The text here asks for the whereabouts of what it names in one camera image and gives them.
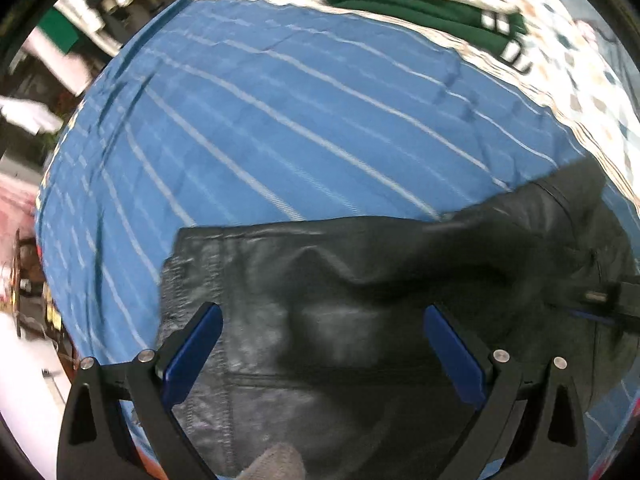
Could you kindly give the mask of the grey gloved hand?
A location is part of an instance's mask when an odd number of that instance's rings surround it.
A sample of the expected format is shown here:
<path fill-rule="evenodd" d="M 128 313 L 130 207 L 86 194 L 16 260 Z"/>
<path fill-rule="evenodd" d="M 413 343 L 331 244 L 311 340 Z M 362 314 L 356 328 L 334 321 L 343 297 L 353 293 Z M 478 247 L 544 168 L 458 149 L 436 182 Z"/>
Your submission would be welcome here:
<path fill-rule="evenodd" d="M 306 468 L 299 452 L 288 443 L 277 443 L 256 457 L 236 480 L 305 480 Z"/>

